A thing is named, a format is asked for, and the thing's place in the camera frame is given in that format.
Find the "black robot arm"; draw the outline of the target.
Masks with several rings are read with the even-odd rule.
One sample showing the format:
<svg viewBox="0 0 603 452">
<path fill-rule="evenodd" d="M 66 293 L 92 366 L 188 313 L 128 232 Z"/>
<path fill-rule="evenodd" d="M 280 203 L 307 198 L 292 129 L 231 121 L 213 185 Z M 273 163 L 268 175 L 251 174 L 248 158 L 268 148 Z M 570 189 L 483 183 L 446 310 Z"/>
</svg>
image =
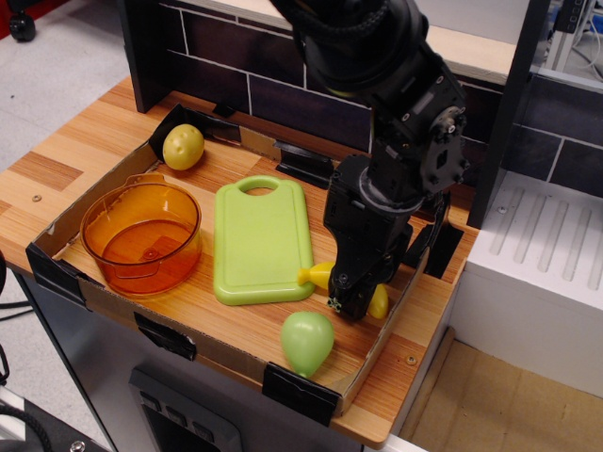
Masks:
<svg viewBox="0 0 603 452">
<path fill-rule="evenodd" d="M 334 171 L 323 222 L 337 246 L 329 303 L 359 319 L 380 283 L 436 242 L 463 154 L 464 91 L 412 1 L 279 1 L 313 77 L 371 110 L 370 155 Z"/>
</svg>

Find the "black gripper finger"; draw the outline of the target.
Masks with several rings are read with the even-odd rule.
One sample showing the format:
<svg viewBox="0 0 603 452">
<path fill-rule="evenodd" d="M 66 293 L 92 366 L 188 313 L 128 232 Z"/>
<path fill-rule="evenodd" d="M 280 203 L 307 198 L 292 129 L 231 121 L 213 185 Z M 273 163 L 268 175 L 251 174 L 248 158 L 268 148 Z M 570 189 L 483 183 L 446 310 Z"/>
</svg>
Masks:
<svg viewBox="0 0 603 452">
<path fill-rule="evenodd" d="M 369 303 L 377 286 L 359 282 L 350 287 L 334 285 L 330 288 L 328 306 L 337 313 L 352 320 L 362 319 L 368 310 Z"/>
<path fill-rule="evenodd" d="M 378 283 L 389 283 L 391 281 L 408 250 L 412 235 L 413 227 L 405 225 L 401 234 L 394 240 L 393 245 L 384 253 L 377 274 Z"/>
</svg>

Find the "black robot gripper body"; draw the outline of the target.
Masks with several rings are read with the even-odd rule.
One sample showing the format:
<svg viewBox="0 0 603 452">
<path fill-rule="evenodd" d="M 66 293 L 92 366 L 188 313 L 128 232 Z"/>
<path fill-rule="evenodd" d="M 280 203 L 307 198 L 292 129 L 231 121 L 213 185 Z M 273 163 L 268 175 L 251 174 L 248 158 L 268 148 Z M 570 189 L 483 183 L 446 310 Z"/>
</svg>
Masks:
<svg viewBox="0 0 603 452">
<path fill-rule="evenodd" d="M 346 157 L 330 182 L 323 222 L 335 239 L 336 259 L 329 291 L 334 285 L 379 284 L 384 253 L 423 202 L 417 196 L 406 201 L 387 198 L 377 188 L 385 178 L 371 179 L 369 162 L 365 154 Z"/>
</svg>

